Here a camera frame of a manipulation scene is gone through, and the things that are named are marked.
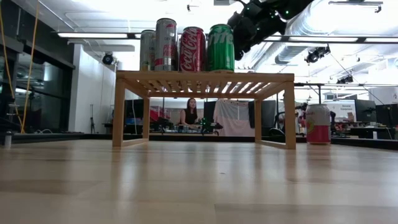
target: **green can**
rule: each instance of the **green can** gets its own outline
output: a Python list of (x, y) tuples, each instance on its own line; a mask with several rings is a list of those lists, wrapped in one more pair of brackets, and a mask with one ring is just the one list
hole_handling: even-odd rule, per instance
[(210, 28), (207, 46), (208, 71), (234, 71), (235, 53), (232, 29), (227, 24), (217, 24)]

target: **wooden shelf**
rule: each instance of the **wooden shelf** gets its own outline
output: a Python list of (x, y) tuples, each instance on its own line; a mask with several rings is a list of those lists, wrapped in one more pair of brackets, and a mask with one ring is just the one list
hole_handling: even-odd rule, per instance
[[(125, 89), (144, 99), (143, 140), (140, 141), (123, 141)], [(286, 144), (262, 141), (261, 101), (283, 90), (285, 90)], [(294, 74), (117, 71), (113, 128), (114, 147), (148, 141), (150, 97), (255, 99), (256, 143), (282, 149), (296, 148)]]
[(283, 90), (285, 82), (294, 81), (294, 74), (288, 73), (118, 71), (116, 77), (124, 79), (131, 91), (143, 98), (264, 99)]

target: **table leg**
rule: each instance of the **table leg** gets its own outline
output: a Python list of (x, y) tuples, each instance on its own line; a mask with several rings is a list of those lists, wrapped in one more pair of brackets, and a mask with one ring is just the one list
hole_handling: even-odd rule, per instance
[(142, 138), (149, 139), (150, 105), (149, 99), (144, 98), (144, 117), (142, 125)]
[(261, 136), (261, 102), (262, 100), (255, 100), (254, 102), (254, 139), (256, 142), (262, 140)]
[(112, 134), (113, 147), (121, 147), (123, 144), (124, 93), (125, 93), (125, 84), (123, 80), (116, 80), (116, 88), (114, 95), (113, 134)]
[(287, 82), (285, 88), (285, 135), (286, 148), (296, 149), (295, 129), (295, 104), (294, 104), (294, 83)]

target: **wooden floor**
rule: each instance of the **wooden floor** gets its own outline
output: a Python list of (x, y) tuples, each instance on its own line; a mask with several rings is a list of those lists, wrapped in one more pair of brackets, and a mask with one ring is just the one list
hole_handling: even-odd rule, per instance
[(398, 221), (398, 153), (253, 143), (111, 141), (0, 149), (0, 223)]

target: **black shirt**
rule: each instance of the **black shirt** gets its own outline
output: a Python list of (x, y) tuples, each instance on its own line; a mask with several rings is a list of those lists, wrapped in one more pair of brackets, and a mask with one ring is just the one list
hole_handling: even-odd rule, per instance
[(191, 110), (184, 109), (185, 111), (185, 122), (187, 124), (195, 124), (195, 121), (198, 119), (198, 115), (191, 113)]

